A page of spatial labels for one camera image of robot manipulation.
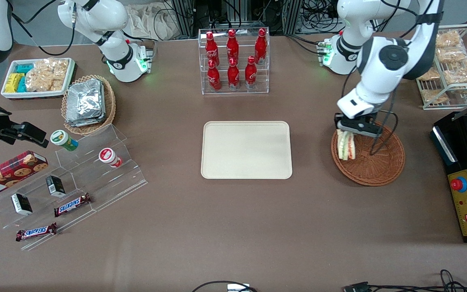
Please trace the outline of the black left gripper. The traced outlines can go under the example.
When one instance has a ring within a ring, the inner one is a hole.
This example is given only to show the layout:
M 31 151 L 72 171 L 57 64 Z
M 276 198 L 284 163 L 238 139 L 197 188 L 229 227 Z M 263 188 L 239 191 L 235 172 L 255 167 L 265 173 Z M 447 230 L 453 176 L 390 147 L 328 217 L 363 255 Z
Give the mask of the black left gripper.
M 348 118 L 343 113 L 336 113 L 336 133 L 337 135 L 339 135 L 341 133 L 341 130 L 378 130 L 380 126 L 377 125 L 375 122 L 376 117 L 376 113 L 360 115 L 356 118 Z M 353 140 L 356 141 L 358 139 L 358 136 L 359 134 L 354 132 Z

